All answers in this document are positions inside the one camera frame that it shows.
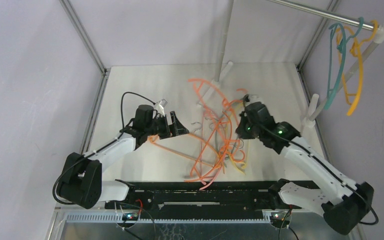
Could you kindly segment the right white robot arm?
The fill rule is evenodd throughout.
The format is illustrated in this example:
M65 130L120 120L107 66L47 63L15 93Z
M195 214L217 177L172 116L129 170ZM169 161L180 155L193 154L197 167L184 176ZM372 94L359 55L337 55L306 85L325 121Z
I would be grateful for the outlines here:
M372 213L374 221L379 217L372 207L374 188L367 182L357 183L320 154L286 121L276 122L267 106L256 95L243 98L244 110L235 132L240 139L258 139L278 155L292 162L303 171L317 189L299 186L281 178L269 188L269 203L275 208L293 205L315 213L328 226L341 235L347 235L363 218Z

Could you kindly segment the teal plastic hanger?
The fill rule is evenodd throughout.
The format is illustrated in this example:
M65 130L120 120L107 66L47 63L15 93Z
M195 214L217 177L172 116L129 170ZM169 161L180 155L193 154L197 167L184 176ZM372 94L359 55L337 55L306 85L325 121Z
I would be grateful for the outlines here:
M328 110L333 103L337 92L339 90L342 74L344 73L344 67L346 62L346 51L347 51L347 44L349 40L355 39L357 35L362 30L364 23L364 18L361 16L358 18L358 25L356 33L351 33L349 36L346 34L346 28L343 24L337 22L333 23L328 27L328 30L330 30L329 33L329 67L328 67L328 79L327 79L327 91L326 91L326 103L323 107L323 110ZM335 82L333 86L331 86L331 80L332 80L332 64L333 64L333 40L334 37L337 34L337 30L339 30L339 34L341 36L339 37L339 43L336 44L336 50L339 53L339 67L337 76L335 79Z

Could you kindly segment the orange plastic hanger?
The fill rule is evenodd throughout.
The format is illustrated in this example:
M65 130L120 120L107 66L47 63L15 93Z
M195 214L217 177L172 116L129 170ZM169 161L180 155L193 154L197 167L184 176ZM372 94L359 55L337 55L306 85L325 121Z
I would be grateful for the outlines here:
M210 82L202 78L191 78L189 82L192 84L193 90L198 98L198 106L202 109L201 123L202 128L200 134L204 140L206 140L210 133L212 132L213 125L208 121L203 121L203 112L205 109L212 109L218 115L222 112L224 108L223 102L231 102L233 100L239 100L238 98L231 98L226 93L224 93L216 83ZM214 164L215 154L211 151L209 147L206 148L205 153L202 155L202 161L208 164ZM224 160L225 163L225 172L220 174L225 174L227 171L228 165L233 165L228 161ZM202 172L205 174L208 170L211 169L211 166L203 165ZM191 179L196 179L197 175L191 176Z

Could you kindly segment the yellow-orange plastic hanger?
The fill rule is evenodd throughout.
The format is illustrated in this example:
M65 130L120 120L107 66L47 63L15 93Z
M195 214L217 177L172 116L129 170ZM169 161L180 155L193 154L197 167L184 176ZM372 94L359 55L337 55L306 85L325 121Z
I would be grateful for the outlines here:
M378 32L379 32L379 26L380 26L379 22L377 20L373 19L370 21L370 23L372 24L374 29L371 31L371 35L369 37L367 37L363 40L359 40L358 35L360 34L360 32L361 32L360 31L359 34L356 36L356 38L350 39L349 42L347 43L345 63L346 63L348 55L351 55L353 58L356 59L355 70L351 70L350 75L353 76L355 73L357 73L357 78L358 78L357 89L354 92L350 92L348 90L347 74L344 72L344 69L343 69L343 74L341 77L341 81L339 84L339 89L337 91L337 94L339 93L340 90L343 90L344 99L345 99L346 104L348 105L348 110L346 112L346 115L349 117L352 116L354 114L354 112L356 111L356 109L360 103L361 95L363 92L363 85L364 85L364 79L365 79L365 77L364 77L364 61L365 60L364 60L364 56L363 56L364 51L362 50L362 46L366 43L371 43L374 40L374 38L378 35ZM346 35L349 36L350 34L356 33L357 28L352 29L349 26L345 26ZM336 43L336 47L340 41L340 36L341 36L341 34L339 33L339 30L337 30L336 35L333 38L333 41L335 41L335 43Z

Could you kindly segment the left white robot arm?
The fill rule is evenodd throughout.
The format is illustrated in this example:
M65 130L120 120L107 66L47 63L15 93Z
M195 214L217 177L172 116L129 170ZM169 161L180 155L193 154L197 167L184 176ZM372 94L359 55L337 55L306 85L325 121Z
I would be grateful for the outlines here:
M167 139L189 134L174 111L169 117L171 123L158 104L141 104L128 124L104 146L83 154L70 153L53 184L54 200L84 209L91 209L99 202L115 201L125 209L133 207L137 200L131 191L133 185L119 179L104 181L103 172L123 156L137 150L149 136Z

